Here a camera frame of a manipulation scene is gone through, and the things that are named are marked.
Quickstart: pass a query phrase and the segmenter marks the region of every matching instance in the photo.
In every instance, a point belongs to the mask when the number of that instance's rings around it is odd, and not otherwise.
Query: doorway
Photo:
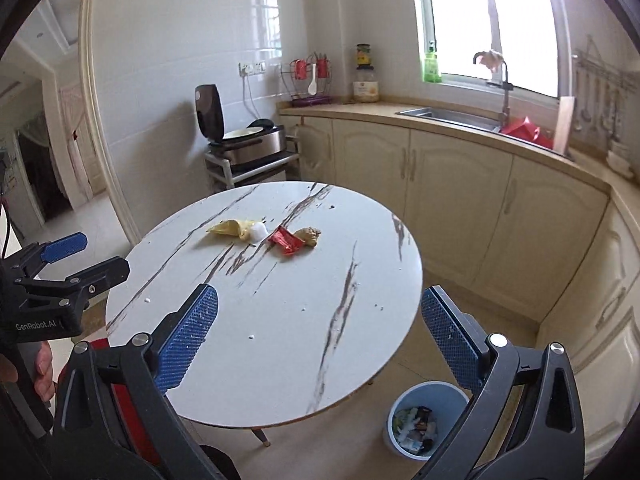
[[[69,200],[60,191],[44,113],[27,122],[16,134],[24,169],[44,220],[70,210]]]

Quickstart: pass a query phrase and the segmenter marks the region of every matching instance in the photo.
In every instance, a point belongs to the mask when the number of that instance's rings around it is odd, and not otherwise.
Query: green dish soap bottle
[[[440,68],[438,67],[438,53],[435,41],[429,42],[429,51],[424,56],[424,71],[422,80],[425,83],[442,83]]]

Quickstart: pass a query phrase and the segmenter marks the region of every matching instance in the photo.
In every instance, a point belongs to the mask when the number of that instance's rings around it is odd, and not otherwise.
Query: blue trash bin
[[[410,458],[426,462],[431,455],[438,449],[440,443],[449,434],[451,428],[462,415],[468,404],[469,399],[466,393],[453,384],[443,383],[441,381],[430,381],[428,383],[416,384],[413,388],[409,388],[398,397],[394,403],[389,416],[386,419],[386,428],[383,432],[385,443],[394,453]],[[394,415],[401,410],[416,408],[417,406],[426,406],[433,412],[438,425],[438,437],[433,443],[433,447],[429,453],[424,456],[412,455],[400,447],[392,429]]]

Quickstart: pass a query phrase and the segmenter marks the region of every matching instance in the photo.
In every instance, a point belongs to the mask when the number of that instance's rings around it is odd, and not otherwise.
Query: faucet
[[[500,65],[504,65],[504,81],[501,84],[494,83],[493,81],[487,81],[489,86],[497,86],[504,90],[504,101],[502,102],[502,112],[500,114],[500,127],[504,128],[509,124],[511,120],[511,108],[509,107],[509,92],[513,90],[513,85],[509,83],[509,69],[507,62],[502,57],[500,52],[490,50],[489,52],[476,52],[474,56],[474,65],[478,64],[478,58],[480,63],[496,72]]]

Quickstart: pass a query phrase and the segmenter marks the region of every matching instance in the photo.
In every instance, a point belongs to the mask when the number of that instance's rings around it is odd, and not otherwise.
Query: countertop
[[[634,182],[625,180],[613,172],[606,164],[595,158],[570,149],[575,162],[547,150],[528,146],[506,136],[499,136],[463,126],[453,126],[439,121],[398,116],[396,112],[417,108],[417,105],[403,105],[391,103],[322,105],[309,108],[284,108],[280,110],[283,116],[324,117],[329,119],[345,119],[365,121],[370,123],[389,124],[413,130],[423,130],[434,134],[441,134],[458,139],[477,142],[532,160],[553,170],[561,171],[578,180],[602,190],[610,196],[625,219],[638,248],[640,248],[640,187]],[[460,109],[452,105],[451,109],[462,112],[471,110]]]
[[[564,156],[555,155],[554,153],[539,149],[533,146],[510,139],[507,136],[482,132],[473,128],[465,128],[464,126],[455,126],[439,121],[429,119],[419,119],[414,117],[399,116],[396,112],[411,110],[417,108],[416,105],[390,104],[390,103],[372,103],[372,104],[353,104],[353,105],[321,105],[308,108],[284,108],[280,110],[283,116],[305,116],[305,117],[325,117],[329,119],[345,119],[351,121],[365,121],[369,123],[389,124],[390,126],[400,126],[402,128],[410,128],[412,130],[423,130],[434,134],[441,134],[450,137],[456,137],[469,142],[484,144],[497,150],[512,153],[538,162],[554,170],[566,173],[578,180],[581,180],[590,186],[609,194],[610,185],[607,181],[595,176],[590,171],[585,170],[579,164],[575,164]]]

